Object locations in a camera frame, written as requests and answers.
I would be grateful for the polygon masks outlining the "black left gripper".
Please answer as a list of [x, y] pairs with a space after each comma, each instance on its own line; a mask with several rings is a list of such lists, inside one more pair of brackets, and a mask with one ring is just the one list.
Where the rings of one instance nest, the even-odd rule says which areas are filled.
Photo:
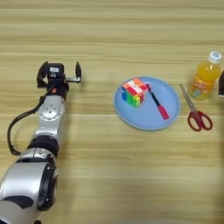
[[69, 91], [69, 82], [80, 83], [81, 82], [81, 65], [79, 61], [76, 62], [75, 74], [76, 77], [73, 78], [63, 78], [62, 80], [49, 80], [47, 85], [44, 82], [46, 77], [46, 67], [48, 62], [44, 62], [40, 69], [38, 70], [37, 83], [39, 88], [46, 87], [46, 95], [57, 95], [62, 97], [64, 100], [67, 98], [67, 92]]

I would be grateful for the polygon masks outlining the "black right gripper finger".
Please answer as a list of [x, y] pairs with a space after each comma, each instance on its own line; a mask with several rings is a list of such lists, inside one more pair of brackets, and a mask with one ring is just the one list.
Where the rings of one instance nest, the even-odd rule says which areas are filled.
[[222, 71], [220, 78], [219, 78], [218, 96], [224, 97], [224, 70]]

